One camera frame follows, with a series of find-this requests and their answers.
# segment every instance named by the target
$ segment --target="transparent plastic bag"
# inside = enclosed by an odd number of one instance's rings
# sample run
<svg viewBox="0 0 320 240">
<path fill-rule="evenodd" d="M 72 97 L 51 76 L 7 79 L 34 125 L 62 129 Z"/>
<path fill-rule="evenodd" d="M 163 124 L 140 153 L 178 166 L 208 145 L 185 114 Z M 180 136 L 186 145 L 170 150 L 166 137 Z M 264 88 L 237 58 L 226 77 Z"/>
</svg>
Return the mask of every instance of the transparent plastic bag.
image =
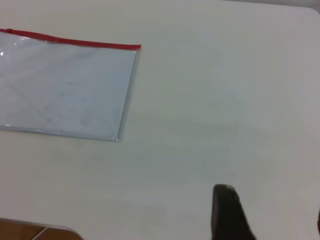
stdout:
<svg viewBox="0 0 320 240">
<path fill-rule="evenodd" d="M 117 140 L 140 48 L 0 29 L 0 129 Z"/>
</svg>

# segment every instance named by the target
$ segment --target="clear plastic pouch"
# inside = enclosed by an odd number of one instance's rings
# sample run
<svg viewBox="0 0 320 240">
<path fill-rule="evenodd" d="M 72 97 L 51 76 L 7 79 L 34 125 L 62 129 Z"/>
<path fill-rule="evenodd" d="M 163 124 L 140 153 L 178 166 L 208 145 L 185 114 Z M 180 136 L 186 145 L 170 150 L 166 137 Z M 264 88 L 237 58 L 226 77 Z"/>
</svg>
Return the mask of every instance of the clear plastic pouch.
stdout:
<svg viewBox="0 0 320 240">
<path fill-rule="evenodd" d="M 0 29 L 0 129 L 117 140 L 140 48 Z"/>
</svg>

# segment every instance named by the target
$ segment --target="white cable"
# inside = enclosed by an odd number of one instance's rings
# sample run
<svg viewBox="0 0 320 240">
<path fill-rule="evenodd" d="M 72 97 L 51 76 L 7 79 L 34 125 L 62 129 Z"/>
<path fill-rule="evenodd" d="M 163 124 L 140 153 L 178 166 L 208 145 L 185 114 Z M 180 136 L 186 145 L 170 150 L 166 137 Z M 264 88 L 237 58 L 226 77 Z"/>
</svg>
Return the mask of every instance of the white cable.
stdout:
<svg viewBox="0 0 320 240">
<path fill-rule="evenodd" d="M 36 240 L 41 234 L 44 233 L 44 231 L 47 230 L 47 227 L 45 229 L 43 229 L 41 232 L 39 232 L 34 238 L 32 238 L 31 240 Z"/>
</svg>

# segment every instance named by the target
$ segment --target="black object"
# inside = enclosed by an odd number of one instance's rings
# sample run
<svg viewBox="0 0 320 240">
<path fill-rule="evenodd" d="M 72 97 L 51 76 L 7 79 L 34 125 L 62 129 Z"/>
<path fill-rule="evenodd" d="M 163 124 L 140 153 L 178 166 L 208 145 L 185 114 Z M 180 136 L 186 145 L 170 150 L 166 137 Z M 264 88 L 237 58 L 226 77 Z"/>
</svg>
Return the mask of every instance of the black object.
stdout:
<svg viewBox="0 0 320 240">
<path fill-rule="evenodd" d="M 236 190 L 230 185 L 213 188 L 212 240 L 256 240 L 250 230 Z"/>
</svg>

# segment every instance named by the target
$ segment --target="wooden floor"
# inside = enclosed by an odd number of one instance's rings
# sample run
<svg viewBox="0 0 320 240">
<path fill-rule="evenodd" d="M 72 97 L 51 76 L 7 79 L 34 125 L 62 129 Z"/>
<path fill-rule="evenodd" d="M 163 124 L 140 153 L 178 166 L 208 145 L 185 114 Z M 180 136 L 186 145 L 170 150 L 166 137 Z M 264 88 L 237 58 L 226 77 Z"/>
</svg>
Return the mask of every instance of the wooden floor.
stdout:
<svg viewBox="0 0 320 240">
<path fill-rule="evenodd" d="M 73 231 L 0 221 L 0 240 L 83 240 Z"/>
</svg>

